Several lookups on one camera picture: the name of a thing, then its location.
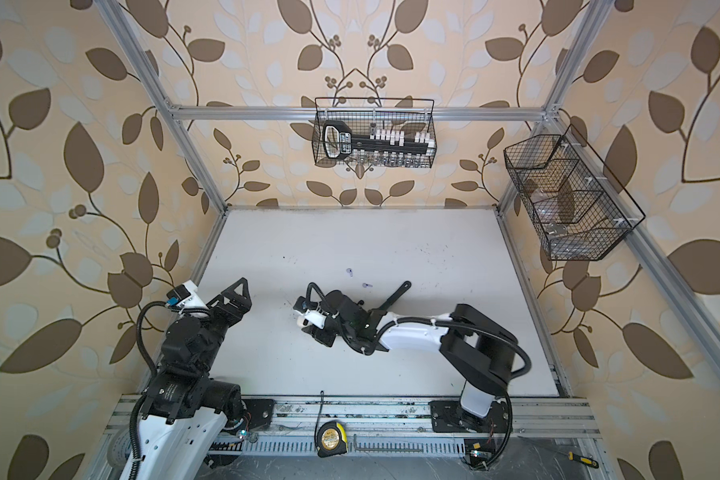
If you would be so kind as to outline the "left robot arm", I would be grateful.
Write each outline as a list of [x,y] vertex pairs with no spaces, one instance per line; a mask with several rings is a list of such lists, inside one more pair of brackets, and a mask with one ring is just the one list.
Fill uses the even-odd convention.
[[136,339],[150,377],[129,416],[130,453],[121,476],[192,479],[223,430],[248,433],[252,415],[240,386],[214,380],[210,373],[227,331],[250,311],[252,299],[246,278],[208,302],[186,281],[164,300],[145,305],[135,326],[140,328],[157,307],[177,317],[165,331],[158,357]]

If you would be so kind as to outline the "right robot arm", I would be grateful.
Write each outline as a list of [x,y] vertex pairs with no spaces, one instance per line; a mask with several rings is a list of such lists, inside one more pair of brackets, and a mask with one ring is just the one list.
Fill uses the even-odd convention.
[[409,289],[401,286],[375,309],[365,309],[339,290],[324,293],[307,285],[293,309],[300,329],[330,348],[340,338],[353,351],[371,356],[377,352],[414,349],[442,355],[464,378],[456,406],[431,405],[433,430],[493,433],[511,426],[509,383],[530,372],[530,356],[507,329],[468,304],[450,313],[415,317],[391,310]]

